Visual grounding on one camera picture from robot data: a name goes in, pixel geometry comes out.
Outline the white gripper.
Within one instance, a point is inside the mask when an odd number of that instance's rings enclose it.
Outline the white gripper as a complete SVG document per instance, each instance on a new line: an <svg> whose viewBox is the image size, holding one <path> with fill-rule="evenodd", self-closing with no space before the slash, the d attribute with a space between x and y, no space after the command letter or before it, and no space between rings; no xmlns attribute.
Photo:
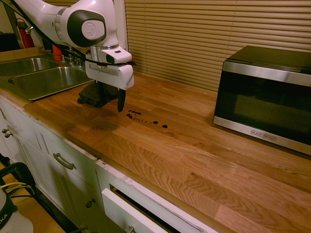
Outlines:
<svg viewBox="0 0 311 233"><path fill-rule="evenodd" d="M105 97L104 84L117 87L118 111L124 109L126 89L134 85L134 71L131 65L99 67L96 63L85 62L86 74L90 79L96 80L100 98Z"/></svg>

